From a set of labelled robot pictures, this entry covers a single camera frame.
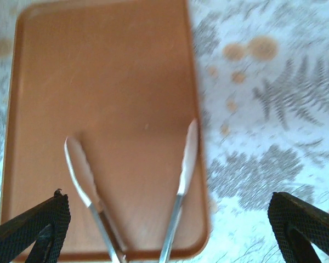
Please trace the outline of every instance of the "tongs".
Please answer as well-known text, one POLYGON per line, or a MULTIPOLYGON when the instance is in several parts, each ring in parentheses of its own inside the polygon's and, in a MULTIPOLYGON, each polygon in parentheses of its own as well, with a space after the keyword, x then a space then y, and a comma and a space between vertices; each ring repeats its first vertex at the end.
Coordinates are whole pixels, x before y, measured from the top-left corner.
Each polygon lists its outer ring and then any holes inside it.
MULTIPOLYGON (((72 182, 84 204, 93 214, 102 238, 107 246, 111 261, 113 263, 127 263, 126 255, 122 251, 120 242, 108 220, 109 217, 107 216, 106 206, 97 193, 94 176, 81 144, 75 138, 67 137, 64 150, 72 182)), ((188 192, 196 165, 197 150, 198 125, 197 121, 193 120, 189 125, 188 134, 186 136, 177 197, 161 250, 160 263, 167 263, 171 254, 175 232, 181 217, 183 199, 188 192)))

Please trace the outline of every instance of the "brown tray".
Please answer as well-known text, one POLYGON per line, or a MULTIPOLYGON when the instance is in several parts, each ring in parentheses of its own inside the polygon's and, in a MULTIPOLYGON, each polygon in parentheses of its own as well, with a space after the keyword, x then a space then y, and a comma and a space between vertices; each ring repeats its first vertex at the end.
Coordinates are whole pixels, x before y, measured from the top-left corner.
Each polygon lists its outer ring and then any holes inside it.
MULTIPOLYGON (((64 140, 75 135, 127 256, 158 258, 187 128, 199 118, 196 95, 185 0, 30 6, 16 26, 0 222, 61 188, 72 220, 60 260, 109 258, 65 162, 64 140)), ((203 167, 201 156, 173 258, 194 256, 208 240, 203 167)))

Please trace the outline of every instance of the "rectangular tray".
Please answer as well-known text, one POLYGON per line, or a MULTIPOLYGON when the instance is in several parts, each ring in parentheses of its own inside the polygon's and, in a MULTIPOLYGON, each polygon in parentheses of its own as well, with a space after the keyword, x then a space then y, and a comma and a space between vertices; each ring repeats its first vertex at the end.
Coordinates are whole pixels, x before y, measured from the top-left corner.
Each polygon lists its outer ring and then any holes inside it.
MULTIPOLYGON (((128 258, 157 259, 187 128, 199 118, 193 57, 185 0, 82 0, 24 10, 16 25, 0 222, 61 188, 72 219, 60 260, 109 259, 65 162, 64 140, 74 135, 128 258)), ((200 155, 172 258, 194 256, 207 243, 204 167, 200 155)))

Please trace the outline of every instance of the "stain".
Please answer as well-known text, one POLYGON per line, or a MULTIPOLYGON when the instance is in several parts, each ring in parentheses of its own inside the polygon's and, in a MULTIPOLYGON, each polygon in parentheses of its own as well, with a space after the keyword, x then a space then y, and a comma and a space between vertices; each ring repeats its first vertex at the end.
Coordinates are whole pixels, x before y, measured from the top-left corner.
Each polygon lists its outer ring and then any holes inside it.
POLYGON ((0 59, 6 58, 12 52, 12 40, 8 38, 0 39, 0 59))
POLYGON ((227 100, 226 107, 232 113, 236 113, 237 112, 237 104, 235 103, 234 100, 227 100))
POLYGON ((224 135, 224 137, 227 137, 230 134, 230 128, 227 124, 223 124, 221 133, 224 135))
POLYGON ((223 56, 231 61, 239 61, 245 54, 245 47, 240 43, 230 43, 223 48, 223 56))
POLYGON ((218 70, 217 70, 217 68, 215 66, 209 66, 209 67, 207 67, 207 72, 213 78, 218 78, 218 76, 219 76, 218 70))
POLYGON ((18 7, 17 6, 11 7, 9 9, 9 14, 11 16, 17 16, 17 14, 18 14, 18 7))
POLYGON ((236 84, 241 84, 245 81, 246 75, 241 71, 235 71, 231 74, 231 81, 236 84))
POLYGON ((257 60, 272 60, 279 52, 277 40, 268 36, 253 38, 247 45, 247 50, 257 60))
POLYGON ((209 198, 209 208, 212 214, 216 214, 218 212, 218 204, 212 197, 209 198))

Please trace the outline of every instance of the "table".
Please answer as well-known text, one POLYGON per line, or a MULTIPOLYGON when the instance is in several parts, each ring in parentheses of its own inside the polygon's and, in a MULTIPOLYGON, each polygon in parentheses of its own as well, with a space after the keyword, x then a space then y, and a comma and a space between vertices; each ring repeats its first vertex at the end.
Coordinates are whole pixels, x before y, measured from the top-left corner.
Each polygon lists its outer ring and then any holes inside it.
MULTIPOLYGON (((0 0, 0 191, 15 21, 31 2, 0 0)), ((190 13, 212 233, 183 262, 284 262, 271 194, 329 212, 329 0, 191 0, 190 13)))

